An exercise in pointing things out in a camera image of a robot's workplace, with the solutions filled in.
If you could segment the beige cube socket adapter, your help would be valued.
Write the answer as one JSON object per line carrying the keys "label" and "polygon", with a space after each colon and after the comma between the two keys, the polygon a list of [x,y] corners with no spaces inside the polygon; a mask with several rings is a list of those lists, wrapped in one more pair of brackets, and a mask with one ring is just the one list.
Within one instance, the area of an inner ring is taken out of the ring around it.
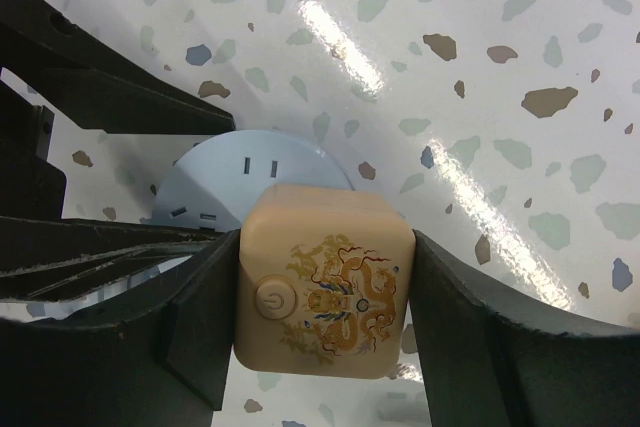
{"label": "beige cube socket adapter", "polygon": [[277,184],[240,232],[234,354],[254,371],[379,379],[401,350],[416,238],[381,196]]}

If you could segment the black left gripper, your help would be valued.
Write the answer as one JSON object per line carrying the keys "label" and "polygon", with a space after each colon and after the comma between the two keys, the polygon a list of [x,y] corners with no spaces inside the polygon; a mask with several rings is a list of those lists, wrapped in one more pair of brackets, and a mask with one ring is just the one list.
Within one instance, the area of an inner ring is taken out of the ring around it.
{"label": "black left gripper", "polygon": [[[83,129],[235,128],[232,114],[154,77],[44,0],[1,0],[1,64]],[[1,84],[2,300],[73,300],[166,260],[235,246],[233,231],[41,221],[62,217],[66,191],[65,174],[48,162],[53,124],[50,109]]]}

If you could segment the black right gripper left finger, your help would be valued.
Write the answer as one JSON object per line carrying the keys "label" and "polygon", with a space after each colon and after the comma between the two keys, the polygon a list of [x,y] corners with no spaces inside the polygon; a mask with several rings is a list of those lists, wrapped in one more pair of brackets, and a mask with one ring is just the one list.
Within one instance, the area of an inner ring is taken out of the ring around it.
{"label": "black right gripper left finger", "polygon": [[63,320],[1,323],[5,426],[208,426],[234,338],[240,236]]}

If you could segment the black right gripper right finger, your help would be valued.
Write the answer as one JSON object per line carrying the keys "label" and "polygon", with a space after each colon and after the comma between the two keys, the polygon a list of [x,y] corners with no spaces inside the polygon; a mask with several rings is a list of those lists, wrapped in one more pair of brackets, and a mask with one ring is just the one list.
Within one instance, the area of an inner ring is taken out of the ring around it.
{"label": "black right gripper right finger", "polygon": [[432,425],[638,425],[638,331],[547,305],[415,237],[409,306]]}

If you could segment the light blue round power socket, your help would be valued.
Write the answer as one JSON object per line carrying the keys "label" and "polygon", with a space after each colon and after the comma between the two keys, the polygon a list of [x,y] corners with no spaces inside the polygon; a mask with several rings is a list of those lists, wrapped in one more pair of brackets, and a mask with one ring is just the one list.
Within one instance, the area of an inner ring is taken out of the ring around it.
{"label": "light blue round power socket", "polygon": [[279,131],[204,136],[98,134],[75,141],[63,168],[64,213],[120,226],[151,247],[156,265],[110,275],[91,300],[106,300],[237,230],[265,189],[299,184],[349,190],[343,169],[313,142]]}

